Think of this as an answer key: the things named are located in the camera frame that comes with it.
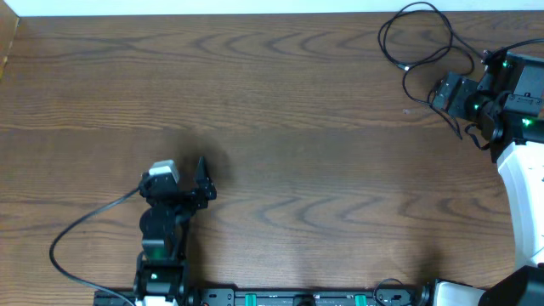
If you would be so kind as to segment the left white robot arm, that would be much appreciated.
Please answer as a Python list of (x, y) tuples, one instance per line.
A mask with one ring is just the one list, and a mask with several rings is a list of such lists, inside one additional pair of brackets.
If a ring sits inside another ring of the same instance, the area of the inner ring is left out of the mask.
[(190, 220), (217, 198), (206, 159), (199, 158), (195, 187), (182, 190), (172, 160), (158, 161), (142, 175), (139, 193), (150, 208), (139, 220), (143, 251), (133, 283), (137, 305), (198, 305), (201, 294), (189, 284), (187, 245)]

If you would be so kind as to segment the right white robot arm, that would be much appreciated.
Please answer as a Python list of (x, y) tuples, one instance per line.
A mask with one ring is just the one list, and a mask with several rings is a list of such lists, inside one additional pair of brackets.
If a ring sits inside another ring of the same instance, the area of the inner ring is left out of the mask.
[(479, 81), (450, 72), (433, 91), (433, 105), (477, 128), (481, 150), (505, 185), (514, 233), (514, 272), (484, 290), (437, 280), (427, 305), (543, 303), (543, 61), (503, 51), (484, 59)]

